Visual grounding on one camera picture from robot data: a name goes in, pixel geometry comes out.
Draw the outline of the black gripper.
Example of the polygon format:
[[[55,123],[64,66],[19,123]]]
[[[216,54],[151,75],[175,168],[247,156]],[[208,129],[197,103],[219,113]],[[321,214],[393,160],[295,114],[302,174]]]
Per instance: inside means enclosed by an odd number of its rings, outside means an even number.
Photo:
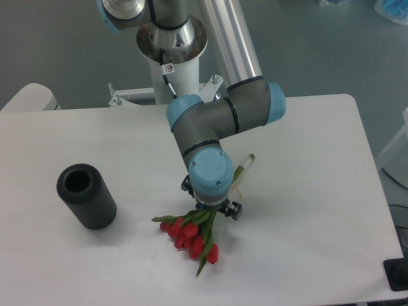
[[[189,175],[186,175],[186,177],[182,181],[181,190],[187,192],[192,198],[196,200],[195,209],[197,212],[201,212],[204,210],[217,211],[223,213],[225,217],[232,218],[234,221],[239,220],[242,214],[242,205],[238,202],[230,201],[228,199],[228,194],[214,201],[205,201],[197,195],[194,195],[194,190]]]

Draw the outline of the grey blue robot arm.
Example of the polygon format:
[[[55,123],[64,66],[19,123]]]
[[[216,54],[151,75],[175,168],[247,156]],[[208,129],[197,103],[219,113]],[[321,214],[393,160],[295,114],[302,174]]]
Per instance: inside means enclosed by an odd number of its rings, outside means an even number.
[[[156,103],[166,116],[187,177],[182,189],[198,210],[238,219],[230,201],[233,165],[220,141],[281,119],[286,99],[263,78],[238,1],[200,1],[202,19],[185,1],[98,1],[109,30],[137,29],[150,62]]]

